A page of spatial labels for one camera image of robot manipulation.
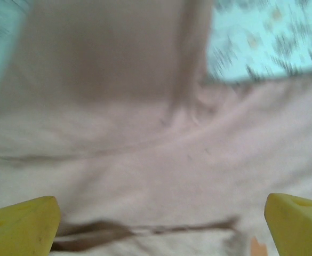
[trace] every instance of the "patterned fabric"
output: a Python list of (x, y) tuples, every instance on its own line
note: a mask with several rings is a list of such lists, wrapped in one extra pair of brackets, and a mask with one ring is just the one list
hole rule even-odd
[(312, 0), (215, 0), (208, 68), (234, 82), (312, 71)]

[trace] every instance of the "blurry background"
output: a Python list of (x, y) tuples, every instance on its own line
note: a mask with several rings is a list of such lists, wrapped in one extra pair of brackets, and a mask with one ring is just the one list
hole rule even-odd
[[(32, 0), (0, 0), (0, 75)], [(312, 0), (215, 0), (212, 80), (238, 83), (312, 72)]]

